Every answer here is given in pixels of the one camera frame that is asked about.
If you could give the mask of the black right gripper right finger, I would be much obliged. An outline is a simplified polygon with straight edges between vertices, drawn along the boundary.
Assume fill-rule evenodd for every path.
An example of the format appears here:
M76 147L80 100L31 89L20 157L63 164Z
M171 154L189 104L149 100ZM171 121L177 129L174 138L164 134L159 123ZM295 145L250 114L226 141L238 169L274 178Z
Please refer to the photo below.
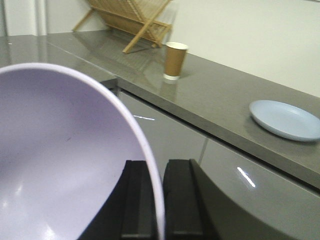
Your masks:
M163 190L168 240L287 238L231 200L193 159L169 160Z

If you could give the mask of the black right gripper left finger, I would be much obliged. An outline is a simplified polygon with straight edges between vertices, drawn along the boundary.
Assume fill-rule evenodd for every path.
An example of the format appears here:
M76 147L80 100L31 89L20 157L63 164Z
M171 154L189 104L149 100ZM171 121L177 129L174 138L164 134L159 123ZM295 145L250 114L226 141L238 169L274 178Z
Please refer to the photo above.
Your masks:
M156 240L154 193L145 161L127 160L122 174L81 240Z

